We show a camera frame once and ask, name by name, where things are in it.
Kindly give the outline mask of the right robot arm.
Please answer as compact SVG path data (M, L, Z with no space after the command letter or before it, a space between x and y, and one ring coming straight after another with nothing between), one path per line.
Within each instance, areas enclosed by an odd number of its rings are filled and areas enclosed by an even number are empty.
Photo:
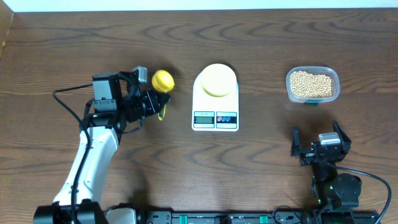
M336 163L341 162L351 148L351 139L337 121L333 132L318 135L310 148L301 146L299 130L293 127L292 157L300 159L301 166L311 166L312 191L318 207L302 215L303 223L354 223L353 209L359 207L362 181L349 173L338 173Z

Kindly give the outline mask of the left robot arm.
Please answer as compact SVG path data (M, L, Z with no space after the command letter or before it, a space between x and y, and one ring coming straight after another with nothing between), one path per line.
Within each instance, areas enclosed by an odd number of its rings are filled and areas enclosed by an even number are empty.
M51 205L37 207L34 223L148 223L146 212L121 203L104 211L100 200L111 159L118 150L129 123L152 115L163 119L169 92L175 82L171 74L158 70L147 83L147 70L100 73L90 86L94 97L78 118L80 143L69 175Z

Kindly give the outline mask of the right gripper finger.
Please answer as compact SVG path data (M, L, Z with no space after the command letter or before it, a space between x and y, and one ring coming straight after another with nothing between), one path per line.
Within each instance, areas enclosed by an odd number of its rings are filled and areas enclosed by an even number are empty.
M299 131L296 126L293 127L293 141L291 145L290 155L299 156L301 151Z
M351 139L345 134L345 132L340 128L340 125L338 124L337 120L333 121L333 130L334 132L338 135L340 144L342 145L350 145L351 144Z

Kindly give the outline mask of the yellow measuring scoop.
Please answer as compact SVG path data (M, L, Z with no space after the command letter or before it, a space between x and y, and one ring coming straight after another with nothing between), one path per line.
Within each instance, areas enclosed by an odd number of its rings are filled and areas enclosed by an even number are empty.
M157 93L168 93L173 90L175 82L171 74L166 70L158 70L152 76L152 86ZM158 119L162 121L165 116L159 116Z

